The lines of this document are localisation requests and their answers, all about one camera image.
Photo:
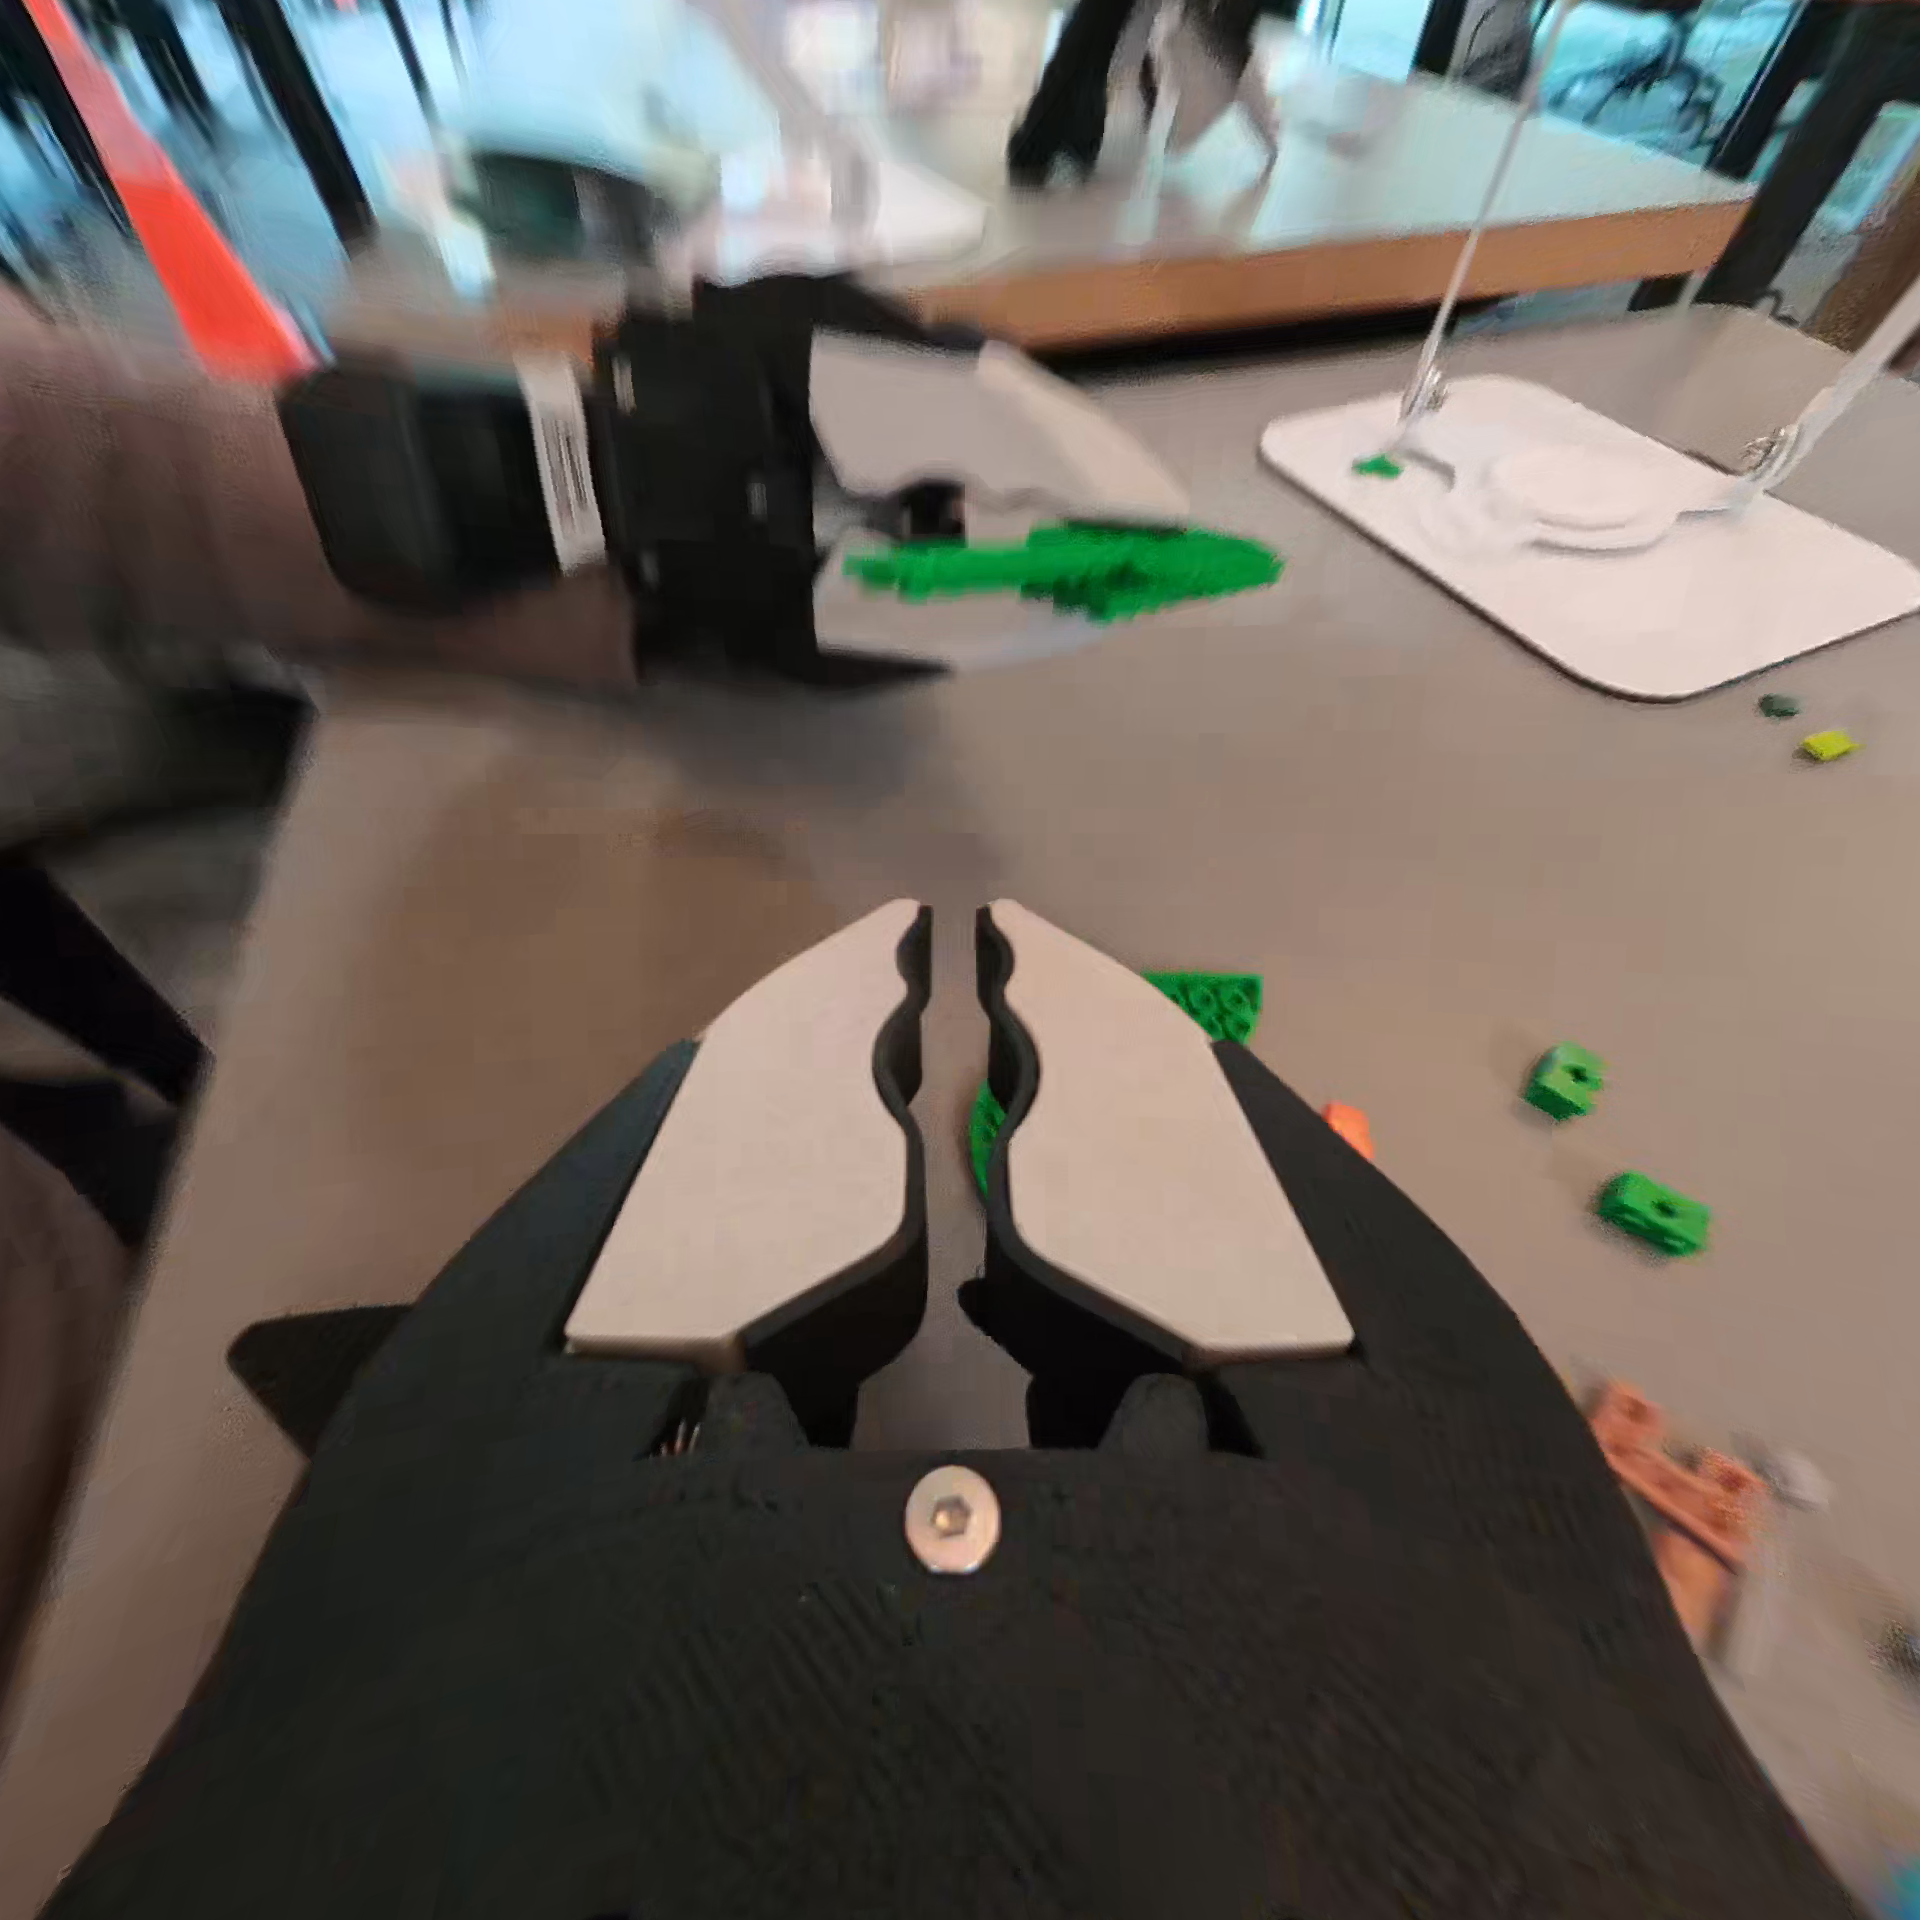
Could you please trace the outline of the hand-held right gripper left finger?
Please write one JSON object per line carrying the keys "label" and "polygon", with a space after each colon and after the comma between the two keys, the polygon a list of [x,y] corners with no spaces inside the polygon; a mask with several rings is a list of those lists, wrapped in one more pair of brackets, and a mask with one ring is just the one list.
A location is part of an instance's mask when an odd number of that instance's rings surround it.
{"label": "hand-held right gripper left finger", "polygon": [[564,1323],[570,1353],[746,1364],[908,1221],[908,1128],[879,1044],[909,1006],[922,903],[897,899],[708,1021]]}

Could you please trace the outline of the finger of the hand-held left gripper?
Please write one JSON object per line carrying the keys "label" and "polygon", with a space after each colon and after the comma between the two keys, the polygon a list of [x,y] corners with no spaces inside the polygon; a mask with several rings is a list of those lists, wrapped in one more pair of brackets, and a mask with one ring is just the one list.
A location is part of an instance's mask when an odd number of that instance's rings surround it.
{"label": "finger of the hand-held left gripper", "polygon": [[991,669],[1066,655],[1109,632],[1109,624],[1018,597],[818,601],[824,655],[858,665]]}
{"label": "finger of the hand-held left gripper", "polygon": [[1187,487],[1141,438],[1025,352],[818,331],[811,435],[843,492],[955,487],[1072,519],[1187,520]]}

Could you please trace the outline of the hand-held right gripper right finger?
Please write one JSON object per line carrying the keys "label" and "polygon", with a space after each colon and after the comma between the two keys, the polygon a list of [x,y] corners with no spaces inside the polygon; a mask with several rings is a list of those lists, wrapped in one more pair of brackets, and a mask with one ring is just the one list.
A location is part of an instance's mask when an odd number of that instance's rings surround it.
{"label": "hand-held right gripper right finger", "polygon": [[1011,899],[977,913],[977,989],[992,1248],[1020,1278],[1189,1368],[1353,1345],[1201,1021]]}

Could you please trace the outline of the green lego plate assembly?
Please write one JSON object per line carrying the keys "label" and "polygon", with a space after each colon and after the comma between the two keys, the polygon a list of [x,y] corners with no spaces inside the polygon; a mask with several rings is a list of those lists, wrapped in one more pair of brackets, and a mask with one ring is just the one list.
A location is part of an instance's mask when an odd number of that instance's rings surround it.
{"label": "green lego plate assembly", "polygon": [[919,540],[850,549],[840,574],[908,606],[1015,597],[1095,624],[1276,585],[1285,557],[1204,526],[1066,519],[1018,542]]}

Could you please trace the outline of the person's left forearm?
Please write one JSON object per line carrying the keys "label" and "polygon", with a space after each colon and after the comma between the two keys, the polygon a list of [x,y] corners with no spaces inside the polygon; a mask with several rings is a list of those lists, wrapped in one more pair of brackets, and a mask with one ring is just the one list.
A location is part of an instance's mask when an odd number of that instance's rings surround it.
{"label": "person's left forearm", "polygon": [[605,572],[457,614],[355,601],[272,398],[4,293],[3,840],[264,800],[305,726],[296,667],[400,665],[612,697],[639,686]]}

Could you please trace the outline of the salmon lego plate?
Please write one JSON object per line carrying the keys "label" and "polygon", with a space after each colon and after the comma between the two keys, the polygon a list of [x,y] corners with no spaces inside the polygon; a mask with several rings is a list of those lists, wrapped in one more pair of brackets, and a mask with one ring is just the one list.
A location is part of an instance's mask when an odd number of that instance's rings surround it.
{"label": "salmon lego plate", "polygon": [[1623,1382],[1604,1380],[1591,1396],[1588,1427],[1610,1469],[1620,1480],[1669,1467],[1664,1412]]}
{"label": "salmon lego plate", "polygon": [[1636,1467],[1636,1495],[1656,1515],[1652,1558],[1688,1640],[1713,1649],[1767,1523],[1770,1487],[1738,1455],[1656,1448]]}

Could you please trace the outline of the black and white gripper tool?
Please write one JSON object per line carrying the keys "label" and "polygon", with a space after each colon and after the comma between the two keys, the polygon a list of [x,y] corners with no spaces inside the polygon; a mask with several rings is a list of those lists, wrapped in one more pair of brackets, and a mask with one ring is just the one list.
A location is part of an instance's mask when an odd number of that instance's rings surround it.
{"label": "black and white gripper tool", "polygon": [[1281,155],[1281,118],[1257,59],[1257,29],[1296,19],[1296,3],[1077,3],[1007,140],[1015,187],[1087,180],[1098,166],[1115,86],[1139,85],[1147,126],[1165,152],[1187,155],[1240,113],[1267,163]]}

